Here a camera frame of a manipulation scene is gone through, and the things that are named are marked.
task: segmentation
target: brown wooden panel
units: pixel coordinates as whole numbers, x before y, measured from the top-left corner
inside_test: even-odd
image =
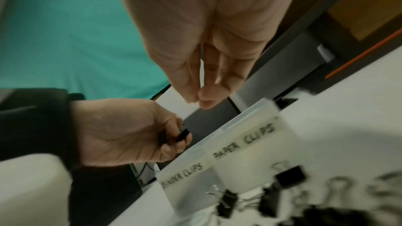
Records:
[[[339,0],[329,14],[358,40],[402,13],[402,0]]]

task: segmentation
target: hand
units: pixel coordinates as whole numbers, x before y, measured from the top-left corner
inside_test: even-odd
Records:
[[[150,58],[172,86],[214,107],[247,79],[291,0],[123,0]],[[200,45],[204,87],[200,88]]]
[[[116,166],[132,162],[171,160],[189,145],[175,142],[183,120],[152,100],[105,99],[72,102],[81,162],[86,166]],[[168,144],[157,135],[166,131]]]

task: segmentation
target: teal curtain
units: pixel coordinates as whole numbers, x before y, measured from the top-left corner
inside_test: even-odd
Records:
[[[87,99],[151,98],[168,85],[121,0],[9,0],[0,87],[57,87]]]

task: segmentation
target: orange stripe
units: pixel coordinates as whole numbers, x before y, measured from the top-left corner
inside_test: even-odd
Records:
[[[335,71],[333,71],[332,73],[328,74],[327,76],[325,76],[325,79],[328,79],[332,76],[334,76],[335,74],[339,73],[340,71],[343,71],[344,69],[346,69],[348,66],[354,64],[355,62],[357,62],[358,60],[364,58],[365,56],[367,56],[368,54],[370,54],[371,52],[375,51],[376,49],[378,49],[379,47],[383,46],[384,44],[386,44],[387,42],[391,41],[392,39],[394,39],[395,37],[397,37],[398,35],[402,34],[402,28],[400,28],[399,30],[397,30],[396,32],[394,32],[392,35],[386,37],[384,40],[378,42],[376,45],[372,46],[371,48],[369,48],[368,50],[366,50],[365,52],[363,52],[362,54],[358,55],[357,57],[355,57],[354,59],[350,60],[348,63],[344,64],[343,66],[339,67],[338,69],[336,69]]]

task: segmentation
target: sleeve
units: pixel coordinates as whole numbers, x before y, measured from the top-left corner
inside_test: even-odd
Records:
[[[0,90],[0,161],[54,154],[72,171],[80,165],[70,100],[62,89]]]

